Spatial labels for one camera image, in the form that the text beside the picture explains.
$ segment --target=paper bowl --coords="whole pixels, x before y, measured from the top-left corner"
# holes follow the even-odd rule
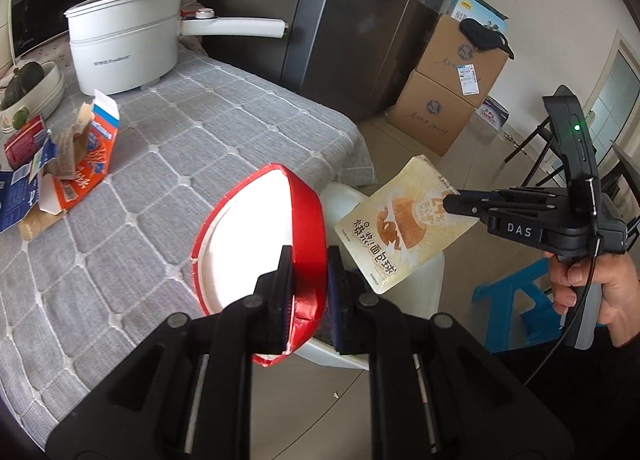
[[[205,220],[193,246],[193,281],[202,311],[219,313],[254,292],[292,246],[294,301],[287,350],[255,356],[270,366],[318,329],[326,299],[326,241],[318,195],[281,164],[268,164],[236,185]]]
[[[65,75],[53,61],[43,63],[42,69],[44,70],[44,79],[35,85],[33,90],[29,91],[17,103],[5,110],[0,110],[0,127],[4,133],[15,132],[12,119],[21,107],[26,106],[29,109],[28,120],[37,115],[42,115],[42,118],[47,120],[62,101],[65,91]]]

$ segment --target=window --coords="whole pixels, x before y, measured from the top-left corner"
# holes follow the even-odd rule
[[[618,138],[634,110],[640,94],[640,80],[621,52],[588,115],[589,132],[600,163]]]

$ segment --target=stacked cardboard boxes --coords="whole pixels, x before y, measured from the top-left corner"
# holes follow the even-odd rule
[[[460,32],[460,24],[443,14],[388,122],[444,155],[489,94],[508,57],[500,49],[477,50]]]

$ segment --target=pumpkin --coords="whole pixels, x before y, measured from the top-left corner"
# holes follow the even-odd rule
[[[14,69],[14,76],[4,91],[0,110],[6,110],[31,92],[44,79],[44,70],[35,61]]]

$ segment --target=blue stool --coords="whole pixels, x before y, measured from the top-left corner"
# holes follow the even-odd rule
[[[528,344],[545,343],[560,337],[560,316],[554,311],[549,298],[533,283],[546,274],[547,262],[543,258],[503,280],[474,289],[472,302],[485,298],[491,300],[491,314],[484,340],[484,346],[490,352],[509,349],[513,300],[517,290],[523,291],[535,303],[531,310],[521,316],[527,326]]]

